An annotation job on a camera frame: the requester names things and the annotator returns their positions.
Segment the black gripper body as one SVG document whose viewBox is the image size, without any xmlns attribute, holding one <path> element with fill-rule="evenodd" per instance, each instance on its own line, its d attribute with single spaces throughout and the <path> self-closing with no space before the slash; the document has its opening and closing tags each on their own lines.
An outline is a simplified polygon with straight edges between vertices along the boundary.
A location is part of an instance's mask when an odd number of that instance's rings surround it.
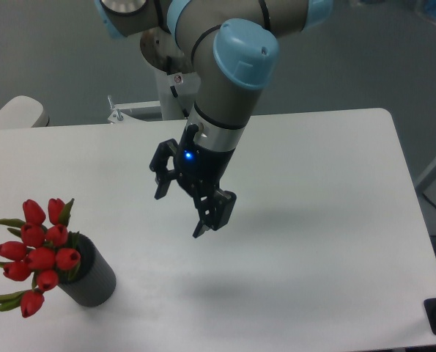
<svg viewBox="0 0 436 352">
<path fill-rule="evenodd" d="M 176 153 L 177 182 L 192 196 L 194 188 L 204 188 L 202 196 L 219 188 L 220 180 L 234 154 L 234 150 L 216 152 L 194 141 L 199 128 L 188 125 L 181 137 Z"/>
</svg>

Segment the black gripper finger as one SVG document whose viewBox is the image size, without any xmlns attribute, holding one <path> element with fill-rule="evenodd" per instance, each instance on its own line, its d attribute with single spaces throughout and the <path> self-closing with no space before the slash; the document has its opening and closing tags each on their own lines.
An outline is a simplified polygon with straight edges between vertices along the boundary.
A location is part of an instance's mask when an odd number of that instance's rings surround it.
<svg viewBox="0 0 436 352">
<path fill-rule="evenodd" d="M 154 198 L 161 199 L 166 196 L 172 180 L 177 179 L 175 169 L 169 170 L 167 165 L 170 158 L 173 158 L 177 153 L 178 143 L 175 139 L 169 139 L 161 142 L 155 154 L 152 157 L 149 169 L 155 173 L 155 182 L 157 188 Z"/>
<path fill-rule="evenodd" d="M 193 185 L 192 197 L 199 214 L 199 221 L 193 231 L 193 237 L 198 238 L 208 230 L 217 231 L 227 225 L 237 195 L 232 191 L 225 191 L 219 185 L 200 183 Z"/>
</svg>

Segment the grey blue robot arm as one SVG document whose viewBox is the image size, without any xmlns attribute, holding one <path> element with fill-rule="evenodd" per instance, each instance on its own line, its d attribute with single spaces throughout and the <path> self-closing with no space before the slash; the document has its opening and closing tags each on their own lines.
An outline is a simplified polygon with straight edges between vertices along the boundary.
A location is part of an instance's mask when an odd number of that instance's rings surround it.
<svg viewBox="0 0 436 352">
<path fill-rule="evenodd" d="M 236 195 L 220 187 L 254 107 L 271 80 L 278 39 L 325 21 L 332 1 L 97 1 L 114 36 L 162 28 L 200 79 L 180 140 L 161 142 L 149 165 L 155 198 L 176 180 L 193 199 L 199 221 L 193 236 L 219 230 Z"/>
</svg>

